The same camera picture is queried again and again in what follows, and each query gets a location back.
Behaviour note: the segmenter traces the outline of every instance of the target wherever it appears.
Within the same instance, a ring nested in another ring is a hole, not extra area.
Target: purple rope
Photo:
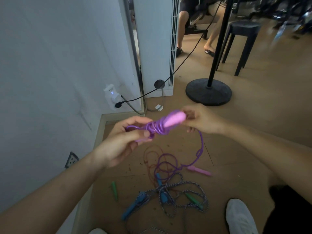
[[[175,114],[177,112],[178,112],[178,110],[173,111],[173,112],[169,113],[167,116],[160,118],[158,121],[149,122],[149,123],[147,123],[146,125],[144,125],[142,127],[138,127],[138,126],[134,126],[134,125],[127,126],[126,130],[128,130],[129,128],[135,128],[135,129],[138,129],[138,130],[148,130],[150,132],[150,136],[149,136],[150,139],[153,139],[155,137],[155,133],[161,134],[161,135],[166,135],[166,134],[169,133],[169,131],[171,129],[173,129],[177,125],[165,128],[164,124],[167,121],[167,118],[169,118],[172,114]],[[177,171],[181,171],[183,168],[192,166],[194,163],[196,163],[196,161],[202,155],[203,150],[204,150],[204,141],[203,141],[203,138],[202,138],[202,134],[201,134],[200,131],[198,131],[198,133],[199,133],[201,141],[202,141],[202,146],[196,153],[196,159],[192,163],[190,163],[190,164],[181,164],[181,166],[178,167],[177,158],[173,154],[171,154],[171,153],[163,153],[158,158],[157,165],[156,165],[156,168],[154,170],[154,177],[156,177],[156,173],[161,171],[161,172],[167,173],[168,176],[167,176],[167,178],[161,178],[160,180],[167,180],[170,177],[171,174],[173,174],[173,173],[175,173]],[[173,157],[174,161],[175,161],[174,162],[175,165],[170,163],[170,162],[167,162],[167,161],[160,162],[161,158],[164,157],[164,156],[171,156],[171,157]],[[173,170],[167,171],[167,170],[161,169],[160,166],[163,165],[163,164],[170,165],[173,168]]]

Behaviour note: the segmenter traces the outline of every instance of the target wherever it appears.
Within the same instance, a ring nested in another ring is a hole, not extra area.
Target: black cable
[[[219,5],[218,5],[218,8],[216,9],[216,13],[218,12],[218,9],[219,9],[220,5],[221,5],[221,1],[220,1]],[[213,20],[214,20],[214,18],[216,17],[216,13],[214,14],[213,19],[211,20],[211,23],[208,25],[208,27],[206,28],[206,30],[208,30],[208,28],[209,28],[209,27],[211,26],[211,24],[213,23]],[[201,40],[201,38],[202,38],[203,36],[204,36],[204,34],[201,35],[200,39],[198,40],[197,44],[195,45],[195,47],[193,48],[193,50],[190,52],[190,54],[184,59],[184,61],[180,64],[180,66],[173,72],[173,74],[170,75],[169,78],[165,80],[164,83],[166,83],[166,82],[178,71],[178,69],[182,66],[182,64],[186,61],[186,59],[193,53],[193,51],[195,50],[195,48],[197,47],[197,45],[199,44],[199,42],[200,42],[200,40]],[[162,84],[161,86],[159,86],[158,88],[156,88],[156,89],[154,89],[154,90],[152,90],[152,91],[150,91],[150,92],[148,92],[148,93],[146,93],[146,94],[143,94],[141,97],[138,97],[138,98],[135,98],[135,99],[132,99],[132,100],[127,100],[127,101],[122,101],[122,102],[116,103],[115,107],[116,107],[116,108],[119,108],[119,107],[121,107],[121,105],[122,105],[123,103],[125,103],[125,102],[132,102],[132,101],[138,100],[138,99],[140,99],[140,98],[142,98],[142,97],[144,97],[144,96],[146,96],[146,95],[148,95],[148,94],[150,94],[150,93],[152,93],[152,92],[154,92],[154,91],[160,89],[160,88],[163,86],[163,84]]]

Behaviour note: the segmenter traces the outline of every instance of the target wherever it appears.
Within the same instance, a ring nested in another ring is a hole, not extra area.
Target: forearm
[[[2,233],[56,233],[103,166],[90,153],[2,213]]]
[[[221,133],[244,146],[312,203],[312,149],[230,122]]]

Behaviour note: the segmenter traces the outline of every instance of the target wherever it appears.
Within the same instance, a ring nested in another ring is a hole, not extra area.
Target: person's right arm
[[[244,146],[291,188],[312,204],[312,149],[228,121],[202,104],[186,106],[184,125],[221,134]]]

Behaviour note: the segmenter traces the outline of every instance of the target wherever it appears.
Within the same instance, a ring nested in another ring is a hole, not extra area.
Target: wooden floor
[[[231,87],[233,96],[229,103],[213,107],[212,110],[235,122],[312,147],[311,36],[305,35],[295,40],[291,38],[291,32],[286,30],[278,42],[272,43],[276,34],[276,30],[272,30],[275,22],[262,22],[261,32],[246,67],[238,77],[234,76],[234,72],[246,37],[236,36],[227,62],[221,64],[215,74],[215,79]],[[199,37],[185,36],[184,53],[177,59],[176,65],[193,49]],[[204,53],[204,44],[202,40],[175,74],[174,95],[165,98],[164,109],[161,112],[148,112],[147,117],[157,120],[174,109],[193,103],[185,95],[185,87],[193,79],[207,78],[213,61]],[[149,98],[147,103],[153,108],[161,103],[161,98]],[[104,138],[111,128],[106,126]],[[182,171],[185,180],[197,182],[203,187],[209,200],[206,213],[187,211],[188,233],[228,233],[224,210],[227,201],[233,197],[246,203],[261,233],[273,209],[268,187],[282,181],[228,138],[204,134],[204,143],[204,152],[196,166],[210,171],[213,176]],[[174,154],[181,163],[187,163],[194,160],[201,142],[198,133],[188,134],[185,128],[180,127],[167,136],[158,136],[151,144],[158,145],[165,153]],[[153,188],[143,162],[143,153],[149,145],[136,149],[126,161],[104,171],[95,182],[90,213],[93,228],[102,228],[110,234],[126,233],[121,221],[122,213],[139,191]],[[151,156],[150,162],[155,163],[156,156]],[[110,188],[112,181],[117,185],[118,202],[114,200]],[[170,233],[181,233],[181,218],[180,212],[175,218],[165,216],[155,199],[131,216],[129,226],[135,232],[157,226]]]

